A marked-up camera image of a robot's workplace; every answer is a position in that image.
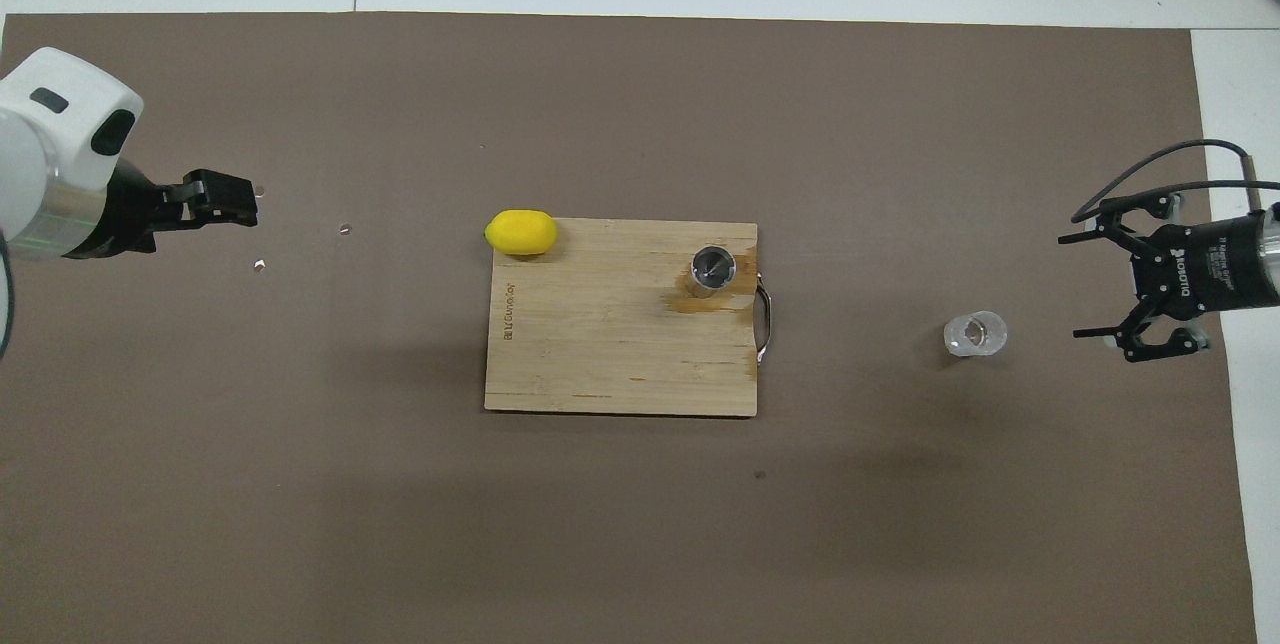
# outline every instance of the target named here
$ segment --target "robotiq logo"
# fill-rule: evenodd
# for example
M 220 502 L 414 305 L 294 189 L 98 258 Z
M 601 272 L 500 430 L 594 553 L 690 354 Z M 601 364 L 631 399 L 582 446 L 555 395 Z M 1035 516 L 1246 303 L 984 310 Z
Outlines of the robotiq logo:
M 1178 284 L 1183 291 L 1183 296 L 1190 297 L 1192 284 L 1187 279 L 1187 248 L 1170 248 L 1169 252 L 1174 255 L 1174 262 L 1178 265 Z

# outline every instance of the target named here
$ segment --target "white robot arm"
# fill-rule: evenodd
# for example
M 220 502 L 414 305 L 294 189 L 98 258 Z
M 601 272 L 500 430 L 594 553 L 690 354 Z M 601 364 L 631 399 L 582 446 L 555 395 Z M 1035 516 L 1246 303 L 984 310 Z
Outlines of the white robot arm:
M 114 76 L 54 47 L 0 79 L 0 356 L 13 324 L 10 256 L 155 252 L 156 230 L 257 224 L 247 179 L 201 169 L 152 184 L 122 160 L 141 114 L 142 97 Z

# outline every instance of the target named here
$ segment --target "brown stain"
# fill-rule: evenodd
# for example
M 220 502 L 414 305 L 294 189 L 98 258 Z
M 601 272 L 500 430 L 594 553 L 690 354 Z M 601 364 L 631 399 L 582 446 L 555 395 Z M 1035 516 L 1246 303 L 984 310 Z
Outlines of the brown stain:
M 732 311 L 737 314 L 739 320 L 742 324 L 750 324 L 754 318 L 755 306 L 755 275 L 758 271 L 758 246 L 746 248 L 745 252 L 735 252 L 730 250 L 733 255 L 733 261 L 737 264 L 737 274 L 724 287 L 722 291 L 712 294 L 710 297 L 695 297 L 689 293 L 689 287 L 691 284 L 687 269 L 681 270 L 673 280 L 672 291 L 662 296 L 662 301 L 667 302 L 667 309 L 673 312 L 709 312 L 709 311 Z M 731 307 L 730 303 L 739 296 L 750 296 L 751 302 L 746 307 Z

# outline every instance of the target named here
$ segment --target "brown paper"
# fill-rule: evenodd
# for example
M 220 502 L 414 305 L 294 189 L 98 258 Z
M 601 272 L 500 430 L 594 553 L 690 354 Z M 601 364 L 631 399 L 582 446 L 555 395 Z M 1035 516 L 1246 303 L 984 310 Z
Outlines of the brown paper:
M 1074 341 L 1128 261 L 1055 243 L 1199 134 L 1187 32 L 10 15 L 4 70 L 37 46 L 142 93 L 156 182 L 265 195 L 18 266 L 5 641 L 1254 638 L 1216 324 Z M 485 412 L 503 207 L 759 223 L 758 417 Z M 952 358 L 982 309 L 1006 350 Z

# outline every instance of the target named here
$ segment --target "wooden cutting board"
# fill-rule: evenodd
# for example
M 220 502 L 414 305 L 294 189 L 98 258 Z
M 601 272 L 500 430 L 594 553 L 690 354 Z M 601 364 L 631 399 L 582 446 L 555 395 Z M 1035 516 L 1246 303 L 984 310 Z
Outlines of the wooden cutting board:
M 557 219 L 538 257 L 494 252 L 485 408 L 755 416 L 755 224 Z M 721 292 L 685 288 L 727 248 Z

